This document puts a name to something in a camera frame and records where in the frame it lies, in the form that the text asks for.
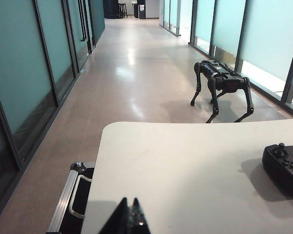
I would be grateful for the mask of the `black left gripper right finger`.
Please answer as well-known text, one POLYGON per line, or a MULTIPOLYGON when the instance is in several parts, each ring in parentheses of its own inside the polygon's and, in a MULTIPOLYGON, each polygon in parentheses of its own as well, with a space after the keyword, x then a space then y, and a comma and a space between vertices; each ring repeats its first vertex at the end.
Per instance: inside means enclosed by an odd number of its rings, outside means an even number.
POLYGON ((134 198, 132 206, 129 208, 127 217, 128 234, 151 234, 145 214, 140 206, 138 198, 134 198))

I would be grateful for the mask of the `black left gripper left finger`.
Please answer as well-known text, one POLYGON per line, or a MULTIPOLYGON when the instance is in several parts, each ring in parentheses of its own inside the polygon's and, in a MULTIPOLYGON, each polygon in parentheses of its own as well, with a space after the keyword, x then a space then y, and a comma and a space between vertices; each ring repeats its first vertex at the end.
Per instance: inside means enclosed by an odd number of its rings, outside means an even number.
POLYGON ((105 225, 105 234, 126 234, 127 216, 127 198, 124 197, 108 219, 105 225))

